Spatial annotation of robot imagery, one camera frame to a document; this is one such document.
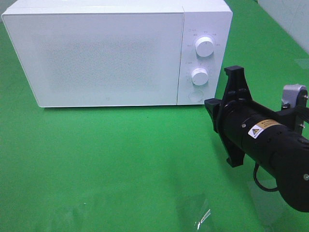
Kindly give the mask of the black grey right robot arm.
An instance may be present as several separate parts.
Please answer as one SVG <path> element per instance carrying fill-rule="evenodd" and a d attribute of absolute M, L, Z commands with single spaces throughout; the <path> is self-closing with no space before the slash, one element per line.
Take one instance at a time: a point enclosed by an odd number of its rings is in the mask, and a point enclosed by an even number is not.
<path fill-rule="evenodd" d="M 309 210 L 309 141 L 302 135 L 309 120 L 304 85 L 286 85 L 280 111 L 252 99 L 244 68 L 225 68 L 228 77 L 221 99 L 205 100 L 213 128 L 227 151 L 232 167 L 245 155 L 276 180 L 275 191 L 295 210 Z"/>

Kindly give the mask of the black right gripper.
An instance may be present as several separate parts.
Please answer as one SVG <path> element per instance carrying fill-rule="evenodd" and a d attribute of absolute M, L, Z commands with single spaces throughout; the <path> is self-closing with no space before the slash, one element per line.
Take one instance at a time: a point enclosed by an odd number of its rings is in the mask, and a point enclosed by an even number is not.
<path fill-rule="evenodd" d="M 302 135 L 280 123 L 278 111 L 252 100 L 243 67 L 230 66 L 224 71 L 227 92 L 221 100 L 207 99 L 204 105 L 227 151 L 227 162 L 241 166 L 248 155 L 263 168 L 296 163 L 302 156 Z"/>

